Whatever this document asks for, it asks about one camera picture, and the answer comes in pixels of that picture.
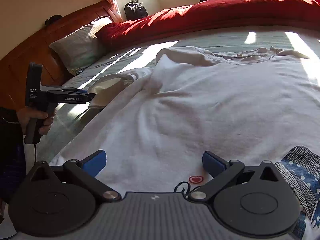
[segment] person's arm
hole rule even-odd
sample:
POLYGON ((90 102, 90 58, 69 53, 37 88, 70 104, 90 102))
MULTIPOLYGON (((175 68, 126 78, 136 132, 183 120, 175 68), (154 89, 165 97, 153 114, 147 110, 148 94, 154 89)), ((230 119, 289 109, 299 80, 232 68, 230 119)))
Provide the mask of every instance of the person's arm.
POLYGON ((53 123, 53 117, 30 107, 18 112, 0 107, 0 198, 7 203, 26 176, 22 140, 30 118, 45 119, 41 135, 47 134, 53 123))

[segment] red heart print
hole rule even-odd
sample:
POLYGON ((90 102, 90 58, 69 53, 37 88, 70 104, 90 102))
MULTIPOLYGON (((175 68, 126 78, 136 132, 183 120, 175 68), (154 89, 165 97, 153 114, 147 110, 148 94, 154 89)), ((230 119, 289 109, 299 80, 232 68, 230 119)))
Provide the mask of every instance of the red heart print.
POLYGON ((191 176, 189 177, 189 182, 192 184, 199 184, 203 182, 203 177, 202 176, 191 176))

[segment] metal screw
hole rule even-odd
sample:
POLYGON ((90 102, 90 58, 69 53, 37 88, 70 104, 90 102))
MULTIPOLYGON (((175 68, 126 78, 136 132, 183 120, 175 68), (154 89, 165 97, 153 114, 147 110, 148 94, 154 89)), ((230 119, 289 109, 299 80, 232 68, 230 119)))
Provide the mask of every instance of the metal screw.
POLYGON ((119 196, 119 193, 115 191, 106 191, 105 193, 103 193, 103 197, 106 199, 115 199, 118 196, 119 196))
POLYGON ((194 191, 190 194, 193 199, 205 199, 207 195, 202 191, 194 191))

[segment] gray pillow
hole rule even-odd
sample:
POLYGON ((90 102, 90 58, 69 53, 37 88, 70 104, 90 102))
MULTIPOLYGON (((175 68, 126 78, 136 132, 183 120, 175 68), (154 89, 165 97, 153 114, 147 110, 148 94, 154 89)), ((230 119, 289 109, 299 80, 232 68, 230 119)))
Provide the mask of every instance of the gray pillow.
POLYGON ((78 71, 90 66, 107 52, 106 47, 98 41, 95 33, 111 22, 107 16, 99 17, 51 43, 49 47, 59 55, 67 70, 76 75, 78 71))

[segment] gray ribbed surface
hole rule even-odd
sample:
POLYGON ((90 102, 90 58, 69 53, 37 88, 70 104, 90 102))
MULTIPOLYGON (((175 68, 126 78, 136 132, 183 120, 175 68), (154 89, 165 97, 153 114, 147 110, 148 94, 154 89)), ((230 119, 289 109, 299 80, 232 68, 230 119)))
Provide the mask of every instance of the gray ribbed surface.
MULTIPOLYGON (((41 240, 19 233, 15 240, 41 240)), ((81 229, 52 240, 242 240, 218 224, 207 206, 193 204, 181 193, 128 193, 107 203, 81 229)), ((274 240, 289 240, 281 236, 274 240)))

